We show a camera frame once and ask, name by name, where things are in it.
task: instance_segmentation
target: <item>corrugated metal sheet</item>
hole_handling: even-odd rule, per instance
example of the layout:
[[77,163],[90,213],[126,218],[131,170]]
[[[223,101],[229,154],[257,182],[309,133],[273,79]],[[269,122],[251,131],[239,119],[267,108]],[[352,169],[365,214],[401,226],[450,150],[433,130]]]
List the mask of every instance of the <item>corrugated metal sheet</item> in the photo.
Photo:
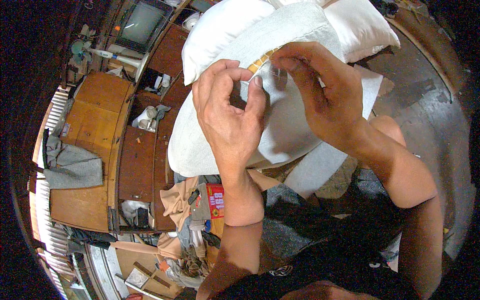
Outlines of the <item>corrugated metal sheet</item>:
[[[60,114],[65,108],[69,90],[69,87],[67,87],[66,90],[58,88],[58,90],[55,92],[55,95],[52,98],[53,107],[48,116],[45,128],[52,130],[57,125]],[[40,148],[37,163],[39,167],[44,168],[42,157],[42,148]],[[44,175],[37,173],[37,178],[44,178]],[[38,232],[40,234],[41,241],[45,243],[46,250],[48,251],[45,252],[44,257],[50,267],[52,267],[58,273],[73,276],[74,273],[67,264],[67,234],[65,231],[63,231],[60,225],[52,225],[52,219],[50,218],[50,212],[48,208],[49,198],[50,188],[48,182],[46,180],[37,180],[35,203]],[[60,294],[62,294],[64,299],[67,299],[57,274],[55,272],[51,273],[53,283],[59,290]]]

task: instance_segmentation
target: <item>knee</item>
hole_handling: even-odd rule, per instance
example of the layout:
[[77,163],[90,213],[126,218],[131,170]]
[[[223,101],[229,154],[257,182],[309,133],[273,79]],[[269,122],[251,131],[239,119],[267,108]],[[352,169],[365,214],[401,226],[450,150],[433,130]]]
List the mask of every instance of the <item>knee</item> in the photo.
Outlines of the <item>knee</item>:
[[392,117],[389,116],[378,116],[369,121],[369,124],[372,125],[376,130],[382,132],[383,134],[391,137],[398,143],[406,146],[403,133],[400,129],[400,126],[395,122]]

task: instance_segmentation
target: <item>tv screen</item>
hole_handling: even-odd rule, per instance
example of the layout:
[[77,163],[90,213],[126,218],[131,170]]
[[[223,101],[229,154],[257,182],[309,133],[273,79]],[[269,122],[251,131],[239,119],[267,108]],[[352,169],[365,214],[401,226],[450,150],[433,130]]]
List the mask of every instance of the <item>tv screen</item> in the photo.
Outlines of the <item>tv screen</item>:
[[136,2],[122,23],[115,44],[147,52],[172,12],[171,6],[158,0]]

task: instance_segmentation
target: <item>hand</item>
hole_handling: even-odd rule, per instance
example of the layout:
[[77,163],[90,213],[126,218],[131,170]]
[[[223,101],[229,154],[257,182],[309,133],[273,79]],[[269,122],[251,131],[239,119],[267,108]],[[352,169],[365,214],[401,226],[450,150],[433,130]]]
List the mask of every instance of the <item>hand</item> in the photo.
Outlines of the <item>hand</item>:
[[348,153],[357,143],[358,130],[367,124],[362,117],[359,73],[316,42],[288,43],[270,59],[274,66],[286,70],[299,88],[311,130]]
[[253,73],[239,68],[236,60],[219,60],[193,83],[193,105],[202,131],[212,148],[222,179],[245,171],[263,132],[265,94],[261,77],[248,86],[245,110],[230,105],[236,81],[247,81]]

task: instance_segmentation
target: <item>fingernail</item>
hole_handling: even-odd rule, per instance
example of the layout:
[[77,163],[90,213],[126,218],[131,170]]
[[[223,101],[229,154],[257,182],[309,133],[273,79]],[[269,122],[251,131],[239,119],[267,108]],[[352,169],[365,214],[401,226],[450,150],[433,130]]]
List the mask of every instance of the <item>fingernail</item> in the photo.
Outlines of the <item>fingernail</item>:
[[297,67],[297,62],[293,60],[280,59],[280,64],[287,70],[293,71]]
[[260,76],[255,76],[255,78],[253,79],[253,83],[259,87],[262,87],[263,80]]

